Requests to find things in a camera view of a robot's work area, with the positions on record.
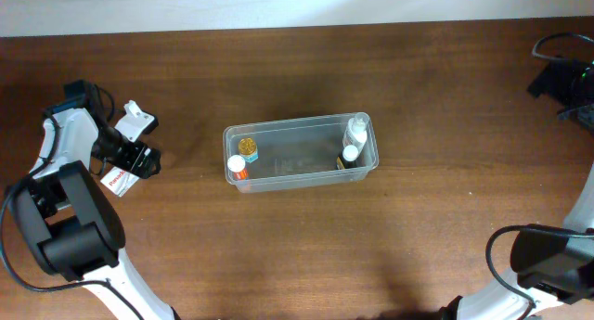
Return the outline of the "gold lid balm jar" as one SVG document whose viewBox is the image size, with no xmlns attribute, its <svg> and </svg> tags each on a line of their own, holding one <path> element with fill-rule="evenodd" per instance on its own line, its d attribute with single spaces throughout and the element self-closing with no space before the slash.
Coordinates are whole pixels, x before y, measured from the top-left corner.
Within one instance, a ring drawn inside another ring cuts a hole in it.
<svg viewBox="0 0 594 320">
<path fill-rule="evenodd" d="M 239 140 L 238 151 L 247 163 L 253 163 L 259 158 L 257 144 L 251 137 L 245 137 Z"/>
</svg>

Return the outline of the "white Panadol box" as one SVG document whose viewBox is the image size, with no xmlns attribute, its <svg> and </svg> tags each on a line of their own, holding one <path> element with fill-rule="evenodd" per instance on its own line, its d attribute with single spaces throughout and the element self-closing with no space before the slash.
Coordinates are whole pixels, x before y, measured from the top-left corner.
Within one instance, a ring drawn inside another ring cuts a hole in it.
<svg viewBox="0 0 594 320">
<path fill-rule="evenodd" d="M 121 198 L 138 180 L 138 176 L 113 167 L 101 178 L 100 182 L 114 195 Z"/>
</svg>

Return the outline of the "orange tablet tube white cap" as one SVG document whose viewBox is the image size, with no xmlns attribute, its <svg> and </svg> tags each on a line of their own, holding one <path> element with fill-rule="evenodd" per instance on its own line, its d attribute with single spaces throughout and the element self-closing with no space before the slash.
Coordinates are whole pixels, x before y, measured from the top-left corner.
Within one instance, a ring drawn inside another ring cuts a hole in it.
<svg viewBox="0 0 594 320">
<path fill-rule="evenodd" d="M 242 181 L 249 178 L 247 162 L 240 155 L 232 155 L 226 162 L 228 170 L 231 172 L 234 180 Z"/>
</svg>

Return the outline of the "dark bottle white cap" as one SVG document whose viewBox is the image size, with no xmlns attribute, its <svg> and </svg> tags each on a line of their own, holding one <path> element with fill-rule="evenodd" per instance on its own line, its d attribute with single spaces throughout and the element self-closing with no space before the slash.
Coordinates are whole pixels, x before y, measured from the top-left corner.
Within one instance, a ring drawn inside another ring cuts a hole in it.
<svg viewBox="0 0 594 320">
<path fill-rule="evenodd" d="M 356 146 L 348 145 L 343 148 L 342 152 L 336 159 L 336 167 L 338 170 L 346 170 L 357 167 L 356 160 L 358 159 L 359 151 Z"/>
</svg>

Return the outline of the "white spray bottle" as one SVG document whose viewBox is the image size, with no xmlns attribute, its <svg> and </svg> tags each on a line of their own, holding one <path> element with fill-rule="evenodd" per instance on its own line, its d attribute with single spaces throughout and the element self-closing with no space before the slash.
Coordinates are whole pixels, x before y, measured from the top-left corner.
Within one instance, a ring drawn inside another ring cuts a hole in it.
<svg viewBox="0 0 594 320">
<path fill-rule="evenodd" d="M 356 115 L 347 123 L 342 139 L 342 145 L 344 147 L 353 145 L 357 148 L 358 152 L 361 153 L 368 141 L 368 123 L 369 116 L 367 113 L 356 113 Z"/>
</svg>

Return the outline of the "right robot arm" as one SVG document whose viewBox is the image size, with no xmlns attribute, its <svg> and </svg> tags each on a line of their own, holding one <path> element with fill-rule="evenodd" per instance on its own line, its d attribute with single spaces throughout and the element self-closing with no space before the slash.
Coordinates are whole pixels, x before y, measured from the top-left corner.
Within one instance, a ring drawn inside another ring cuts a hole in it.
<svg viewBox="0 0 594 320">
<path fill-rule="evenodd" d="M 558 118 L 593 131 L 593 63 L 554 58 L 528 86 L 563 104 Z M 510 268 L 499 274 L 492 249 L 498 237 L 515 232 Z M 510 225 L 498 229 L 485 247 L 493 280 L 438 311 L 440 319 L 535 319 L 550 308 L 593 299 L 593 174 L 562 226 Z"/>
</svg>

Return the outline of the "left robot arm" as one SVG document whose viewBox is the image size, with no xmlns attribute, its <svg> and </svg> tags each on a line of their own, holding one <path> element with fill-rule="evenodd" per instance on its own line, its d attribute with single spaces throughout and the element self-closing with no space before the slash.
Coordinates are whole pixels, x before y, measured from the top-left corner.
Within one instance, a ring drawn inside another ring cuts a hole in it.
<svg viewBox="0 0 594 320">
<path fill-rule="evenodd" d="M 6 255 L 8 274 L 40 293 L 84 288 L 118 319 L 176 319 L 150 289 L 125 250 L 123 224 L 103 193 L 129 187 L 161 170 L 161 152 L 141 141 L 159 124 L 135 101 L 111 125 L 111 94 L 86 80 L 67 83 L 63 102 L 44 112 L 45 137 L 32 169 L 9 187 L 1 212 L 10 213 L 39 267 L 65 284 L 37 287 L 21 278 Z"/>
</svg>

